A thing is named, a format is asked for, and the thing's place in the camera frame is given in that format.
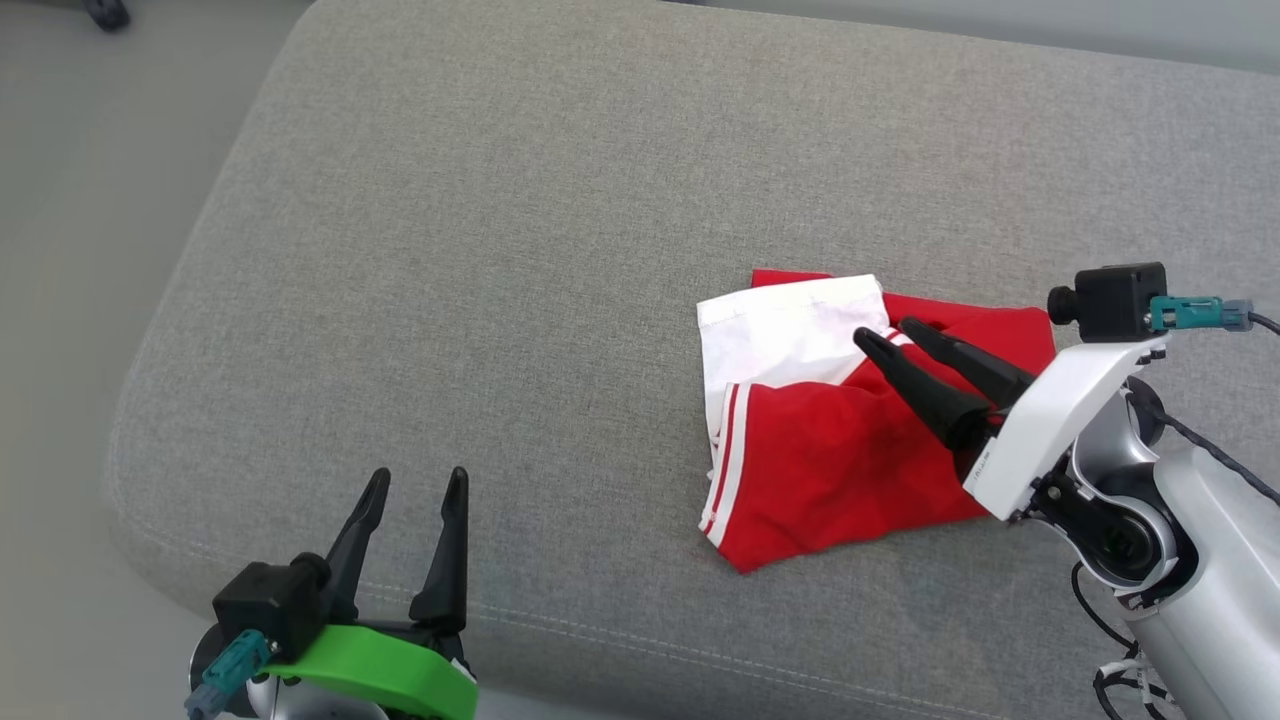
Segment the cable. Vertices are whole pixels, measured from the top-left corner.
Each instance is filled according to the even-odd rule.
[[[1180,434],[1184,438],[1187,438],[1188,441],[1190,441],[1192,445],[1207,450],[1208,454],[1213,456],[1213,460],[1217,460],[1228,470],[1231,470],[1231,471],[1236,473],[1238,475],[1240,475],[1242,478],[1244,478],[1244,482],[1249,483],[1249,487],[1252,487],[1253,489],[1258,491],[1258,493],[1262,497],[1266,497],[1271,502],[1275,502],[1276,505],[1280,505],[1280,492],[1276,492],[1275,488],[1272,488],[1267,483],[1262,482],[1262,479],[1258,478],[1257,475],[1254,475],[1248,468],[1245,468],[1244,465],[1240,465],[1239,462],[1236,462],[1235,459],[1231,457],[1230,455],[1228,455],[1226,452],[1224,452],[1221,447],[1219,447],[1219,446],[1213,445],[1212,442],[1204,439],[1203,437],[1199,436],[1199,433],[1197,433],[1196,430],[1193,430],[1193,429],[1188,428],[1187,425],[1179,423],[1176,418],[1174,418],[1169,413],[1165,413],[1162,409],[1157,407],[1156,405],[1153,405],[1148,400],[1146,400],[1143,397],[1139,397],[1137,393],[1130,392],[1129,393],[1129,398],[1138,407],[1142,407],[1147,413],[1151,413],[1151,416],[1155,418],[1156,420],[1160,420],[1161,423],[1164,423],[1164,424],[1169,425],[1170,428],[1174,428],[1175,430],[1178,430],[1178,434]]]
[[[1111,639],[1116,641],[1125,648],[1124,653],[1125,660],[1133,660],[1134,657],[1138,657],[1138,655],[1142,652],[1142,648],[1138,646],[1138,642],[1130,641],[1129,638],[1116,632],[1115,628],[1107,625],[1106,620],[1103,620],[1102,616],[1098,615],[1096,610],[1093,610],[1093,606],[1089,605],[1089,601],[1084,598],[1084,593],[1080,591],[1082,569],[1084,569],[1083,562],[1076,562],[1075,568],[1071,568],[1071,594],[1075,596],[1075,601],[1080,603],[1080,609],[1084,610],[1084,614],[1089,616],[1089,620],[1093,620],[1094,625],[1101,628],[1103,633],[1106,633]],[[1119,673],[1116,675],[1107,678],[1102,675],[1102,670],[1098,670],[1097,674],[1093,675],[1093,693],[1098,696],[1098,705],[1102,706],[1102,712],[1106,712],[1107,720],[1124,720],[1124,717],[1121,717],[1120,714],[1116,712],[1115,706],[1111,705],[1111,698],[1107,697],[1107,688],[1112,685],[1125,685],[1134,689],[1142,689],[1142,684],[1138,683],[1138,680],[1125,678],[1124,673]],[[1151,683],[1147,683],[1147,692],[1149,692],[1153,697],[1158,697],[1160,700],[1169,700],[1169,691],[1166,691],[1160,685],[1153,685]],[[1155,705],[1146,702],[1143,703],[1143,707],[1146,707],[1147,715],[1149,715],[1152,720],[1167,720],[1164,715],[1161,715],[1158,710],[1156,710]]]
[[[1084,568],[1083,562],[1076,562],[1075,568],[1071,568],[1071,592],[1075,594],[1075,601],[1080,603],[1080,607],[1084,609],[1084,614],[1089,616],[1089,620],[1093,620],[1094,625],[1102,628],[1103,633],[1106,633],[1107,635],[1110,635],[1111,639],[1114,639],[1117,643],[1123,644],[1125,647],[1125,650],[1128,650],[1129,652],[1133,652],[1134,657],[1137,657],[1137,655],[1138,655],[1138,643],[1134,642],[1134,641],[1130,641],[1129,638],[1126,638],[1126,637],[1121,635],[1119,632],[1116,632],[1115,628],[1112,628],[1111,625],[1108,625],[1106,623],[1106,620],[1103,620],[1102,616],[1098,615],[1093,610],[1093,607],[1089,606],[1089,601],[1084,600],[1084,593],[1080,592],[1080,570],[1083,568]]]
[[[1120,717],[1120,714],[1116,712],[1115,706],[1111,705],[1111,698],[1107,697],[1108,687],[1107,679],[1102,676],[1102,670],[1098,670],[1093,675],[1093,693],[1098,696],[1098,705],[1102,706],[1102,712],[1107,714],[1107,720],[1124,720],[1124,717]]]
[[[1266,315],[1258,315],[1257,313],[1249,313],[1249,320],[1262,325],[1263,328],[1280,334],[1280,323],[1267,318]]]

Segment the green bracket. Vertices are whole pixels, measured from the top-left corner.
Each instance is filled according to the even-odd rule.
[[[1224,328],[1233,332],[1252,327],[1249,313],[1253,304],[1248,300],[1228,300],[1221,297],[1170,297],[1161,295],[1151,299],[1151,329],[1185,331],[1190,328]]]
[[[262,671],[428,719],[472,720],[479,697],[436,652],[358,625],[326,625],[297,662]]]

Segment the sofa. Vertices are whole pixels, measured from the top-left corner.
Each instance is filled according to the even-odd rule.
[[[463,465],[483,688],[635,717],[1101,717],[1119,651],[1043,527],[746,575],[717,555],[695,304],[782,268],[1042,306],[1161,260],[1180,295],[1267,311],[1277,243],[1276,77],[644,0],[321,0],[129,373],[113,538],[211,615],[248,561],[323,552],[388,466],[358,602],[403,618]],[[1265,473],[1271,351],[1206,331],[1147,379]]]

